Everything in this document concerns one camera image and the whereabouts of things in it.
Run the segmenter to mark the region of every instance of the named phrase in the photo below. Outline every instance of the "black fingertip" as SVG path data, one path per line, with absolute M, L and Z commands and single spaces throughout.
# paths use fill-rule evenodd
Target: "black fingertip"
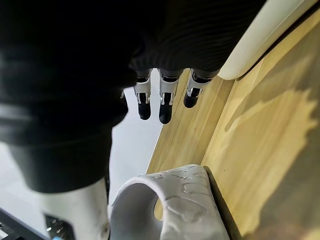
M 183 100 L 183 103 L 184 103 L 184 106 L 188 109 L 191 109 L 193 108 L 196 103 L 198 101 L 198 98 L 195 97 L 195 96 L 188 96 L 187 93 L 185 93 L 185 96 L 184 96 L 184 100 Z
M 159 120 L 162 124 L 167 124 L 171 120 L 172 105 L 164 104 L 160 105 Z
M 142 120 L 148 120 L 151 116 L 150 103 L 138 104 L 138 111 L 139 111 L 140 118 Z

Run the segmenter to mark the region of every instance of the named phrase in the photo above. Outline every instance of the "wooden table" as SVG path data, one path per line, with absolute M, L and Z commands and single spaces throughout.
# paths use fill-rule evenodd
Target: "wooden table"
M 192 109 L 187 75 L 148 172 L 208 166 L 233 240 L 320 240 L 320 10 L 241 80 L 214 79 Z

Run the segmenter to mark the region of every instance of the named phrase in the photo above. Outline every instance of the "robotic finger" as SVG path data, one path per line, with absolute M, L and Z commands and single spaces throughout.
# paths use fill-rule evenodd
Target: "robotic finger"
M 151 69 L 137 71 L 137 82 L 134 93 L 138 101 L 138 112 L 142 120 L 147 120 L 151 116 L 150 96 L 151 96 Z
M 199 96 L 211 82 L 212 78 L 214 78 L 218 74 L 219 70 L 217 71 L 204 71 L 199 69 L 192 69 L 186 93 L 184 96 L 184 106 L 186 108 L 193 108 L 198 101 Z
M 179 77 L 183 69 L 168 71 L 159 69 L 160 73 L 160 110 L 159 120 L 167 124 L 171 120 L 172 106 L 177 92 Z

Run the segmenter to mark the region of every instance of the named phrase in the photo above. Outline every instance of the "black sleeve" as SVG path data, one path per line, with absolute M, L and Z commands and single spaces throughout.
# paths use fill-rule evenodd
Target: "black sleeve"
M 141 29 L 130 1 L 102 2 L 0 2 L 0 141 L 35 191 L 78 189 L 108 171 Z

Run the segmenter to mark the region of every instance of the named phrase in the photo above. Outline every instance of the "white floor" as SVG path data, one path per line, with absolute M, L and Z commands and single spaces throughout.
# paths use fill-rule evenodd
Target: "white floor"
M 151 74 L 151 117 L 140 119 L 133 88 L 125 90 L 129 112 L 112 133 L 110 157 L 112 203 L 119 188 L 130 178 L 144 174 L 154 152 L 162 124 L 159 122 L 159 73 Z M 0 143 L 0 208 L 21 220 L 33 230 L 46 235 L 46 227 L 35 197 L 29 191 L 13 161 L 8 147 Z

